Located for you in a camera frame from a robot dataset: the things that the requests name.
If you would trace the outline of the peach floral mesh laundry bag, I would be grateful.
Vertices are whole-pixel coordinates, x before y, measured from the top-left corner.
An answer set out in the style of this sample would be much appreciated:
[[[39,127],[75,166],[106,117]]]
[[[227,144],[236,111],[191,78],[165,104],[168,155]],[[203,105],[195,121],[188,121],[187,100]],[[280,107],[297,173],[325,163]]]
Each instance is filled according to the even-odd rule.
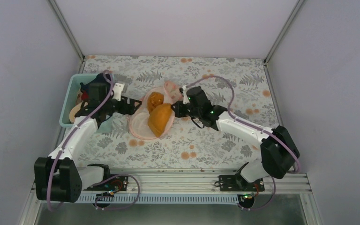
[[[174,121],[171,105],[182,100],[179,86],[171,81],[148,91],[142,105],[131,116],[130,133],[141,140],[153,140],[169,132]]]

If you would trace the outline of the orange lace bra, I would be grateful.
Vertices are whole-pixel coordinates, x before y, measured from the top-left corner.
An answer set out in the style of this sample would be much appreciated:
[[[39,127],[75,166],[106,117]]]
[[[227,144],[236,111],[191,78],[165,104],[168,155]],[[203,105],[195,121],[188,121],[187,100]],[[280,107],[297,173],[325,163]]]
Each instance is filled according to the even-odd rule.
[[[173,111],[170,103],[165,103],[164,94],[153,91],[147,97],[149,117],[147,125],[155,137],[166,134],[173,125]]]

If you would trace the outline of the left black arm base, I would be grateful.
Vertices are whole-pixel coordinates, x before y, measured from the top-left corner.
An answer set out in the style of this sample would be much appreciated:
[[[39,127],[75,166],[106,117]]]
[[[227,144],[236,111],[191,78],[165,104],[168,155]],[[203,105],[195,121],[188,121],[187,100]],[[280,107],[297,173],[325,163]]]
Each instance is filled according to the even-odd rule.
[[[100,196],[107,196],[108,200],[113,199],[116,193],[120,191],[126,191],[128,185],[128,176],[118,176],[113,178],[103,184],[90,186],[86,190],[88,191],[99,191],[99,194],[96,194],[95,199]]]

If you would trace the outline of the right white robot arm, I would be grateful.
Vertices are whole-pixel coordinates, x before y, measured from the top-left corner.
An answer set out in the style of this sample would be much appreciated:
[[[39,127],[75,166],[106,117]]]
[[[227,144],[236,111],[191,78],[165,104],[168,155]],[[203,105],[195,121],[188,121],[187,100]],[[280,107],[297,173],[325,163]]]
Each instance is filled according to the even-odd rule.
[[[254,181],[264,177],[282,179],[298,162],[299,151],[285,127],[264,127],[236,117],[229,109],[213,105],[200,86],[183,90],[182,94],[183,99],[171,106],[177,118],[198,119],[203,128],[234,135],[260,150],[260,159],[245,163],[237,171],[235,185],[239,190],[248,190]]]

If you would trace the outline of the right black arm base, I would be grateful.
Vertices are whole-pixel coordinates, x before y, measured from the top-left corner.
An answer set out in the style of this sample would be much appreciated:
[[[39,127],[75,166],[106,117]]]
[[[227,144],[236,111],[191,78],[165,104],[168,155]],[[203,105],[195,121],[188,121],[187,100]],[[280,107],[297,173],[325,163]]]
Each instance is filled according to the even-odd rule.
[[[238,204],[246,209],[252,208],[256,196],[265,190],[262,179],[247,182],[240,175],[220,175],[214,186],[221,192],[241,192],[237,195]]]

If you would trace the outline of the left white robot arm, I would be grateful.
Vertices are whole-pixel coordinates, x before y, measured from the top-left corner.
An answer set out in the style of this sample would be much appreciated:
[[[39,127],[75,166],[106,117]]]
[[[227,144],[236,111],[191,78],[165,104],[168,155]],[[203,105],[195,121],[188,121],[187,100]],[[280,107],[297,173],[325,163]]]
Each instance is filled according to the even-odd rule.
[[[39,200],[74,203],[84,189],[105,190],[112,177],[104,164],[77,167],[77,160],[87,141],[115,113],[132,115],[141,101],[122,95],[125,85],[95,82],[89,85],[88,99],[75,113],[74,124],[62,142],[47,157],[34,163],[35,191]]]

